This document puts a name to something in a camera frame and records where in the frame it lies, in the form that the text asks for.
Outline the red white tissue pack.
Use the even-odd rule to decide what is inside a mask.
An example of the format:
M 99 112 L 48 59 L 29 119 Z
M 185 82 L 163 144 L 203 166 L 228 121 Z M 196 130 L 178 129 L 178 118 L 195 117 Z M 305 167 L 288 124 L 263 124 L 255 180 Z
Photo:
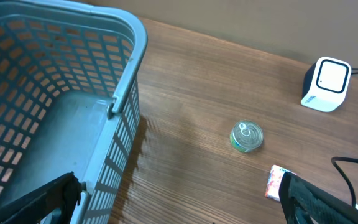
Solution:
M 278 165 L 273 165 L 271 167 L 268 181 L 267 181 L 267 187 L 264 194 L 265 197 L 273 199 L 278 202 L 280 201 L 279 188 L 282 181 L 282 177 L 286 172 L 295 174 L 294 172 L 289 171 Z

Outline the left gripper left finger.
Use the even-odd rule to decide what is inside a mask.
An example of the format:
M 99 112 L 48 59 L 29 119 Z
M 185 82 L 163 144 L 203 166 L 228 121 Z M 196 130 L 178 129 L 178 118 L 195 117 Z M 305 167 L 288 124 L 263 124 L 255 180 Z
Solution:
M 75 207 L 80 204 L 82 183 L 73 172 L 35 189 L 0 208 L 0 224 L 70 223 Z

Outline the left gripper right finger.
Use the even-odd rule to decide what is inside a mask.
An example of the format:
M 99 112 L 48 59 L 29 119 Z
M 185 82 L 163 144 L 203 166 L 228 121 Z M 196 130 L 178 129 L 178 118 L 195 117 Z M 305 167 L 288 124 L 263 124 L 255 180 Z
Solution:
M 288 224 L 358 224 L 358 209 L 290 172 L 282 177 L 279 197 Z

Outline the green tin can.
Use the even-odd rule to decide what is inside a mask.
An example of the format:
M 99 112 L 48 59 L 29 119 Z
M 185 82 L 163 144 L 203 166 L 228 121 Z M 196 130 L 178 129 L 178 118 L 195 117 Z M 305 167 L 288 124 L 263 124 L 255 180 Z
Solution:
M 264 141 L 262 128 L 253 121 L 238 121 L 230 135 L 232 146 L 240 152 L 251 152 L 260 147 Z

